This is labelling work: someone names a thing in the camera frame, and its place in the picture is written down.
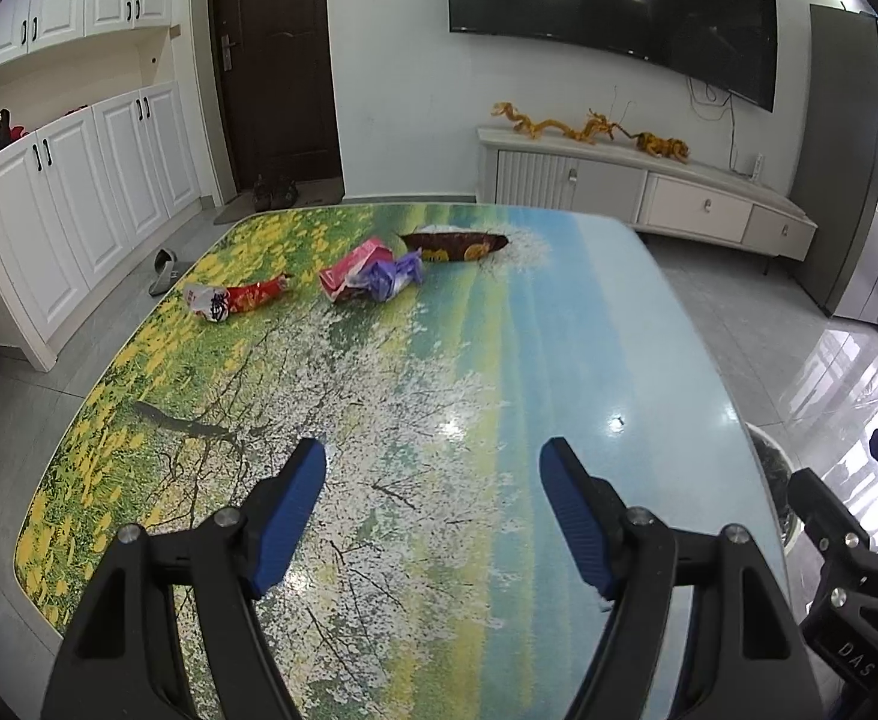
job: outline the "refrigerator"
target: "refrigerator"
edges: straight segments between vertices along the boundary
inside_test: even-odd
[[[795,276],[829,316],[878,324],[878,20],[812,5],[791,199],[819,224]]]

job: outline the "television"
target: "television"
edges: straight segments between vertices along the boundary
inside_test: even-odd
[[[453,32],[623,53],[773,107],[776,0],[448,0],[448,12]]]

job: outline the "patterned tabletop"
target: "patterned tabletop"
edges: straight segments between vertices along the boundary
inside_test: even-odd
[[[317,271],[422,224],[504,233],[479,262],[427,263],[386,304],[332,305]],[[255,215],[186,280],[279,272],[293,290],[213,324],[162,300],[51,459],[15,554],[60,632],[124,522],[197,524],[275,474],[300,437],[328,477],[283,584],[257,611],[307,720],[561,718],[609,607],[586,586],[538,482],[565,436],[628,505],[675,527],[744,523],[783,588],[778,526],[747,437],[690,321],[634,234],[608,218],[380,204]],[[649,716],[685,641],[677,591]],[[192,690],[218,712],[191,597]]]

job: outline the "metal bolt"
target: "metal bolt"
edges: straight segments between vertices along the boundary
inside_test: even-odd
[[[123,544],[130,544],[139,538],[140,533],[142,533],[142,529],[138,525],[123,525],[119,528],[119,541]]]
[[[652,512],[650,512],[649,509],[646,509],[644,506],[633,506],[629,509],[626,509],[625,517],[633,525],[651,525],[653,522],[656,521],[656,518],[653,517]]]
[[[744,525],[739,525],[738,522],[733,522],[732,525],[726,525],[723,533],[725,533],[726,538],[728,538],[733,544],[744,544],[748,541],[752,541],[752,536],[749,534],[749,531],[746,530]]]
[[[215,520],[215,524],[220,528],[227,528],[239,521],[239,509],[236,509],[234,506],[226,506],[215,512],[212,519]]]

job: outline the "gray tile floor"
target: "gray tile floor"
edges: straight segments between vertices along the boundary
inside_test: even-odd
[[[214,215],[190,220],[167,247],[183,260],[199,257],[227,229],[213,227]],[[878,425],[877,331],[826,319],[780,266],[763,276],[757,257],[658,237],[647,245],[742,417],[823,476],[878,547],[878,466],[866,443]],[[58,637],[15,583],[15,536],[80,402],[157,302],[146,293],[151,279],[149,260],[96,309],[50,373],[0,356],[0,693],[22,720],[38,717]],[[820,563],[800,538],[788,557],[797,614]]]

